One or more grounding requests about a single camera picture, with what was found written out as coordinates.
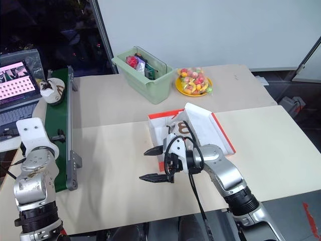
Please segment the white box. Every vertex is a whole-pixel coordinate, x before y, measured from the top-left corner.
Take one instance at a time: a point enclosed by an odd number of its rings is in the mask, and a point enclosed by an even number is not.
[[[214,144],[222,149],[224,155],[236,153],[214,113],[191,103],[187,103],[184,109],[148,115],[149,132],[153,145],[161,146],[168,135],[166,126],[178,121],[186,121],[189,124],[200,146]],[[164,155],[159,155],[157,158],[159,170],[164,171]]]

